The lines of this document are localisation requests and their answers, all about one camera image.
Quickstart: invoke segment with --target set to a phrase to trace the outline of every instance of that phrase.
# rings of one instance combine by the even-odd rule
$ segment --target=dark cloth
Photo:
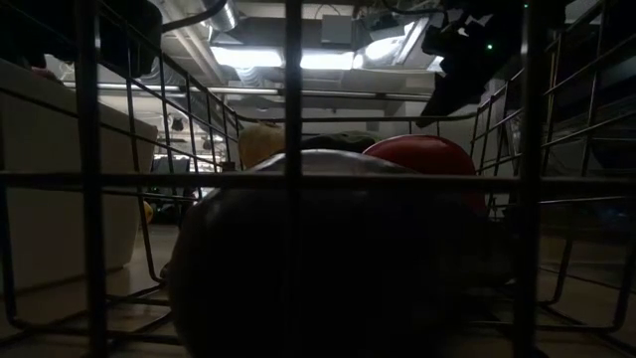
[[[0,5],[0,57],[27,68],[45,68],[44,55],[50,54],[61,61],[77,59],[75,1],[73,0],[20,0],[11,1],[12,6],[28,14],[25,17],[9,6]],[[104,4],[124,21],[143,34],[156,47],[161,47],[161,13],[145,0],[105,0]],[[99,19],[100,54],[102,58],[124,71],[128,67],[126,34],[119,23],[106,10]],[[137,78],[150,73],[155,55],[147,46],[130,41],[132,76]]]
[[[335,134],[321,134],[307,138],[300,143],[301,149],[334,149],[362,153],[381,139],[364,131],[344,131]]]

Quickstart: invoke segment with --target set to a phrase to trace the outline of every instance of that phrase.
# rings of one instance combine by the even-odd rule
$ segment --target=wire basket
[[[354,118],[301,118],[302,98],[307,95],[320,96],[344,96],[367,100],[425,100],[418,95],[398,93],[361,93],[312,91],[302,89],[302,74],[300,70],[301,59],[301,9],[302,3],[289,1],[286,3],[286,46],[285,46],[285,90],[278,90],[275,94],[285,96],[285,117],[265,119],[270,122],[285,124],[286,135],[286,168],[283,174],[271,175],[256,172],[222,172],[222,163],[217,152],[218,146],[211,145],[210,154],[198,154],[195,147],[193,125],[196,123],[206,128],[209,137],[220,137],[225,147],[223,160],[239,161],[237,155],[237,142],[243,125],[248,122],[257,122],[255,118],[240,115],[228,107],[224,100],[212,93],[199,81],[194,79],[174,60],[166,56],[160,48],[154,46],[140,32],[132,28],[126,21],[114,13],[104,4],[97,1],[78,1],[76,10],[82,16],[76,16],[78,37],[66,39],[60,36],[61,43],[75,49],[78,54],[76,62],[76,83],[78,99],[77,113],[55,107],[49,103],[32,97],[26,97],[10,89],[0,89],[3,94],[29,101],[45,107],[48,110],[63,113],[64,115],[78,118],[80,149],[81,149],[81,173],[18,173],[2,171],[0,182],[0,208],[2,211],[2,269],[4,279],[4,300],[6,316],[11,325],[20,330],[14,336],[0,341],[3,346],[14,344],[22,339],[37,334],[62,334],[71,336],[89,337],[90,356],[105,357],[108,351],[116,349],[119,344],[130,341],[179,345],[176,336],[149,333],[156,327],[169,323],[170,313],[161,318],[139,327],[134,331],[120,331],[107,329],[106,313],[118,304],[133,303],[146,305],[167,306],[168,302],[162,299],[148,298],[149,294],[161,289],[164,280],[155,271],[152,245],[149,238],[148,226],[142,221],[143,241],[148,263],[150,277],[157,283],[155,286],[125,295],[116,296],[107,294],[105,289],[104,269],[104,241],[102,218],[102,195],[121,195],[137,198],[139,214],[144,217],[144,199],[156,201],[187,203],[197,201],[196,197],[178,195],[177,187],[196,188],[198,197],[203,196],[202,188],[277,188],[289,192],[290,198],[299,205],[298,193],[301,188],[382,188],[396,187],[401,190],[421,189],[431,187],[439,191],[483,191],[487,194],[488,212],[494,219],[500,219],[504,214],[513,218],[512,225],[520,235],[519,255],[516,257],[516,290],[509,292],[514,298],[513,321],[501,321],[493,317],[489,321],[473,322],[477,327],[495,328],[509,337],[514,345],[515,357],[535,356],[535,335],[538,330],[563,331],[563,332],[589,332],[607,341],[613,346],[619,347],[625,352],[636,355],[636,347],[620,340],[612,335],[625,323],[625,317],[630,295],[633,293],[632,282],[636,261],[636,238],[632,236],[625,241],[627,250],[623,265],[622,278],[619,284],[610,284],[599,280],[592,280],[576,274],[569,273],[569,262],[574,247],[574,235],[565,235],[565,245],[562,255],[553,267],[539,265],[539,241],[540,241],[540,212],[554,207],[567,208],[570,213],[573,207],[595,203],[622,203],[629,205],[631,196],[636,192],[636,183],[629,175],[606,175],[600,173],[590,175],[589,163],[593,156],[595,143],[605,140],[607,137],[598,138],[596,133],[602,132],[619,124],[633,119],[633,106],[623,106],[615,109],[615,106],[601,105],[600,93],[601,71],[613,64],[617,58],[624,56],[634,46],[636,35],[631,34],[618,44],[606,46],[603,38],[603,26],[605,24],[608,8],[614,2],[601,0],[589,11],[582,15],[565,30],[556,34],[550,44],[545,44],[541,34],[544,31],[542,14],[540,13],[540,1],[529,1],[527,7],[522,58],[524,68],[509,79],[489,98],[478,106],[475,113],[463,115],[459,118],[474,118],[472,140],[470,141],[470,155],[479,163],[476,177],[446,176],[446,175],[368,175],[359,176],[340,175],[315,175],[301,172],[300,140],[302,125],[307,122],[366,122],[366,117]],[[16,16],[24,17],[35,23],[40,23],[29,14],[22,11],[19,6],[2,1],[0,4],[15,12]],[[120,31],[125,33],[128,42],[126,44],[129,63],[127,68],[119,68],[109,64],[98,55],[95,47],[95,18],[100,15],[101,21],[110,22]],[[597,36],[596,56],[587,64],[572,74],[564,77],[559,73],[562,55],[566,52],[570,38],[580,29],[600,16],[601,23]],[[130,55],[132,44],[140,44],[152,51],[157,57],[159,86],[148,86],[136,80],[132,76],[132,64]],[[550,72],[544,71],[544,60],[552,59]],[[121,130],[100,122],[97,92],[105,89],[97,80],[97,64],[101,64],[110,71],[125,79],[125,90],[128,98],[129,129]],[[174,72],[171,76],[183,79],[183,85],[179,87],[166,85],[166,73]],[[545,89],[543,80],[549,77],[550,88]],[[573,84],[591,79],[591,95],[588,101],[586,115],[576,121],[576,125],[566,128],[563,134],[562,122],[555,119],[555,102],[557,94],[571,87]],[[162,121],[164,141],[149,140],[140,136],[135,131],[133,97],[136,93],[145,92],[157,98],[162,103]],[[516,103],[512,93],[521,93]],[[171,93],[182,93],[185,102],[177,102],[171,97]],[[199,100],[207,108],[207,117],[199,117],[193,113],[191,105],[194,100]],[[171,141],[171,131],[168,108],[176,108],[185,113],[189,119],[190,133],[192,137],[191,150],[177,148]],[[385,117],[374,120],[405,122],[408,123],[408,132],[413,133],[412,123],[421,117]],[[431,121],[446,120],[446,117],[431,117]],[[134,158],[135,174],[104,174],[100,170],[100,132],[110,130],[130,138],[132,156]],[[624,138],[614,136],[618,141]],[[489,157],[488,143],[495,141],[497,149],[494,157]],[[565,175],[559,175],[556,168],[558,155],[555,148],[560,145],[578,141],[582,145],[580,167],[574,172],[566,171]],[[170,174],[140,174],[139,160],[137,157],[137,145],[140,142],[150,143],[161,148],[169,162]],[[190,158],[194,163],[195,174],[174,174],[173,159],[175,155]],[[4,153],[0,161],[4,169]],[[200,163],[211,166],[212,173],[200,173]],[[502,176],[502,166],[512,164],[512,175]],[[148,193],[145,188],[169,187],[171,194]],[[85,268],[88,282],[88,309],[71,316],[52,321],[48,324],[37,324],[20,318],[16,300],[14,285],[14,266],[11,250],[11,230],[8,225],[7,188],[51,188],[51,190],[67,190],[83,193],[83,219],[85,235]],[[131,187],[136,190],[124,190]],[[286,213],[294,219],[294,213]],[[294,262],[298,254],[298,245],[290,242],[289,260]],[[557,274],[556,288],[552,297],[548,300],[537,300],[537,277],[540,269],[552,271]],[[559,302],[565,280],[582,279],[594,284],[611,287],[618,291],[615,313],[612,323],[607,326],[593,326],[583,323],[580,319],[566,315],[555,308]],[[293,287],[293,272],[290,274]],[[536,312],[547,312],[563,321],[563,324],[537,324]],[[88,328],[73,328],[65,324],[79,317],[88,317]]]

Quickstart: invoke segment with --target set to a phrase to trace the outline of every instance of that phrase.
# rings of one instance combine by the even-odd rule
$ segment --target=fluorescent light
[[[300,67],[305,70],[344,70],[348,71],[354,62],[354,53],[325,54],[314,53],[305,54],[300,61]]]
[[[361,69],[365,65],[365,57],[358,54],[354,58],[354,63],[352,64],[353,68],[358,70]]]
[[[373,41],[365,49],[365,55],[372,61],[379,60],[397,50],[403,39],[404,36],[396,36]]]
[[[408,24],[404,25],[404,34],[405,34],[406,36],[408,36],[408,33],[410,32],[410,29],[412,29],[412,28],[413,28],[413,26],[415,26],[415,21],[413,21],[413,22],[411,22],[411,23],[408,23]]]
[[[404,45],[401,47],[396,56],[396,60],[394,61],[395,65],[404,64],[406,58],[408,58],[408,55],[415,46],[415,43],[419,40],[422,31],[424,31],[426,24],[428,24],[428,18],[421,18],[418,21],[413,21],[408,25],[404,25]]]
[[[277,50],[272,49],[225,49],[211,47],[212,53],[220,65],[237,69],[251,67],[282,67],[282,58]]]
[[[431,71],[431,72],[444,72],[444,70],[441,68],[441,66],[439,64],[441,64],[441,62],[444,60],[443,57],[441,56],[435,56],[435,58],[433,59],[433,61],[430,62],[430,64],[428,65],[428,69],[426,69],[427,71]]]

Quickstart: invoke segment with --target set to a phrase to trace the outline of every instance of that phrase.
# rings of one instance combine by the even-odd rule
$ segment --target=white box
[[[76,112],[74,91],[2,61],[0,89]],[[99,110],[101,122],[129,130],[127,114],[105,105]],[[139,120],[135,126],[138,135],[157,138],[156,127]],[[0,128],[6,171],[80,172],[75,117],[0,91]],[[149,172],[154,145],[137,140],[137,148],[141,171]],[[101,170],[103,173],[134,173],[128,136],[101,129]],[[134,191],[133,188],[117,189]],[[83,275],[81,193],[9,188],[7,201],[17,289]],[[130,262],[139,224],[135,197],[103,196],[108,269],[121,268]]]

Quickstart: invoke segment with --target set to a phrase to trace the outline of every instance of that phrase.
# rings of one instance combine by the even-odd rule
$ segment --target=red ball
[[[382,158],[422,174],[475,175],[470,156],[452,141],[435,135],[401,135],[378,142],[364,154]],[[486,212],[484,195],[462,194],[476,213]]]

